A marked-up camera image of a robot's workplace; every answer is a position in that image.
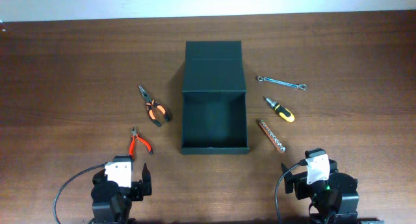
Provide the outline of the yellow black stubby screwdriver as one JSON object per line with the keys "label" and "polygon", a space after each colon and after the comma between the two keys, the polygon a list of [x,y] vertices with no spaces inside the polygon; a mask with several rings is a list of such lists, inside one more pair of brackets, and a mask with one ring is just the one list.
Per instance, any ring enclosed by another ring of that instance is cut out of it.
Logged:
{"label": "yellow black stubby screwdriver", "polygon": [[271,98],[263,96],[268,106],[285,121],[292,123],[295,120],[293,113],[287,108],[281,106],[278,102],[273,101]]}

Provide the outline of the orange black needle-nose pliers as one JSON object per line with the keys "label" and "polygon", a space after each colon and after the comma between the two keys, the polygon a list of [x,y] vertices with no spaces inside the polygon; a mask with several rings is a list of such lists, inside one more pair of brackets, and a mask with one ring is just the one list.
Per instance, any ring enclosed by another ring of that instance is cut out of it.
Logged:
{"label": "orange black needle-nose pliers", "polygon": [[157,120],[155,117],[154,109],[160,111],[163,115],[165,122],[171,121],[171,117],[165,107],[163,107],[160,103],[158,103],[154,98],[152,98],[149,93],[141,86],[138,85],[138,89],[145,100],[146,103],[146,111],[149,115],[150,120],[158,127],[161,127],[162,124]]}

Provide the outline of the orange socket bit rail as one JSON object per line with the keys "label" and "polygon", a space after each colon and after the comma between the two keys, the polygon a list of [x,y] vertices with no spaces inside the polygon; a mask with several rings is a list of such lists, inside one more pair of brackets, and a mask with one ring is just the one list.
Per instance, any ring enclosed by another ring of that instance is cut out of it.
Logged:
{"label": "orange socket bit rail", "polygon": [[286,148],[282,145],[282,143],[278,140],[276,135],[270,130],[268,125],[261,119],[258,121],[259,127],[262,129],[262,131],[265,133],[267,138],[270,140],[270,142],[273,144],[273,146],[280,152],[284,153],[286,151]]}

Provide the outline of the small red-handled cutters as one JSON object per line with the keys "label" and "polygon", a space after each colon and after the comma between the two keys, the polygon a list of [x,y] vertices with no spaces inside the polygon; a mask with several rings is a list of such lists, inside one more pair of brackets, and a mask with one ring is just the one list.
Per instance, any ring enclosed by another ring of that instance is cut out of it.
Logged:
{"label": "small red-handled cutters", "polygon": [[128,150],[129,156],[132,158],[132,160],[135,160],[135,158],[136,158],[135,147],[137,145],[137,142],[141,142],[142,144],[144,144],[146,146],[147,150],[148,150],[148,153],[150,155],[153,154],[153,148],[150,145],[150,143],[147,140],[143,139],[139,135],[136,127],[132,127],[132,129],[131,129],[131,143],[130,143],[129,150]]}

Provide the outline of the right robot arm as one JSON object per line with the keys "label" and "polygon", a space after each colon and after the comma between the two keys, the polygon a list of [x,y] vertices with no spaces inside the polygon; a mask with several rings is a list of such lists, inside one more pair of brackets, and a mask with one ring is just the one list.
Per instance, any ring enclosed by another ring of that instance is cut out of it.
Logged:
{"label": "right robot arm", "polygon": [[337,162],[325,150],[316,148],[305,152],[305,158],[291,167],[281,165],[282,175],[276,183],[274,202],[278,221],[281,214],[278,190],[284,183],[285,193],[294,193],[298,200],[309,199],[308,223],[384,223],[379,219],[358,218],[358,180],[339,172]]}

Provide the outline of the silver double-ended wrench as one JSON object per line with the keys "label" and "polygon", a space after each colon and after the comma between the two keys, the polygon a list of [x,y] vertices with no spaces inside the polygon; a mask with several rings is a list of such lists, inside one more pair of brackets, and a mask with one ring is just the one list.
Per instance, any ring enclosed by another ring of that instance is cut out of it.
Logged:
{"label": "silver double-ended wrench", "polygon": [[293,84],[293,83],[289,83],[289,82],[285,82],[285,81],[279,81],[276,79],[272,79],[269,77],[261,77],[261,76],[256,76],[256,80],[259,82],[271,82],[274,84],[279,84],[279,85],[283,85],[283,86],[288,86],[291,88],[296,88],[296,89],[300,89],[300,90],[307,90],[307,85],[306,84]]}

